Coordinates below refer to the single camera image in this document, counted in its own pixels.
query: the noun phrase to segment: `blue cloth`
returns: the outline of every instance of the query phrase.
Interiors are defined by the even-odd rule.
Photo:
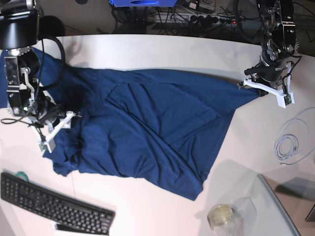
[[[57,78],[60,66],[45,56],[44,85]],[[3,55],[0,75],[5,107]],[[252,90],[195,73],[69,66],[49,93],[83,116],[58,133],[53,153],[44,153],[56,173],[145,178],[191,200],[202,191],[235,109],[257,98]]]

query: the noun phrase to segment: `black keyboard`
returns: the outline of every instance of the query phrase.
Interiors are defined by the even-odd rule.
[[[83,233],[108,235],[115,213],[1,173],[1,198]]]

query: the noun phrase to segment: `floor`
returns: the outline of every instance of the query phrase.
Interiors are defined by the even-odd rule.
[[[251,1],[254,0],[240,0],[239,8],[246,12],[247,17],[253,17],[254,8]],[[296,1],[315,12],[314,1]],[[217,0],[216,12],[222,11],[220,6],[231,10],[232,3],[233,0]],[[79,5],[75,0],[41,0],[41,7],[44,15],[54,15],[63,21],[67,35],[99,34],[100,31],[111,33],[115,28],[115,20],[107,0],[89,0],[85,5]],[[310,15],[310,12],[296,4],[294,7],[296,13]],[[309,35],[311,39],[315,38],[315,31],[309,31]],[[297,39],[300,53],[315,56],[315,41],[310,42],[305,31],[299,32]]]

